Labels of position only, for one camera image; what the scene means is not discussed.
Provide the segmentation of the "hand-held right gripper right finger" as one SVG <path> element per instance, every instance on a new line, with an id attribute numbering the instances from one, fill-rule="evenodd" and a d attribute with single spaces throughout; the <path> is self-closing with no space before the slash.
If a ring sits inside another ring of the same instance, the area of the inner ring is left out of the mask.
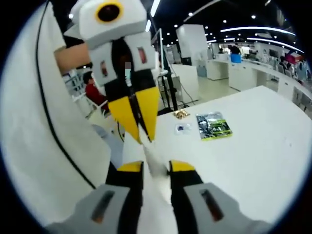
<path id="1" fill-rule="evenodd" d="M 170 160 L 171 204 L 180 234 L 267 234 L 269 223 L 245 216 L 236 200 L 204 183 L 191 164 Z"/>

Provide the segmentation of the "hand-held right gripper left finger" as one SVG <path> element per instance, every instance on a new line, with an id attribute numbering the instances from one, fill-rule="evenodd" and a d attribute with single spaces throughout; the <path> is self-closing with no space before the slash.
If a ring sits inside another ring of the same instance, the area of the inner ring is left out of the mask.
<path id="1" fill-rule="evenodd" d="M 143 205 L 144 163 L 120 166 L 107 184 L 80 200 L 72 215 L 46 226 L 49 234 L 135 234 Z"/>

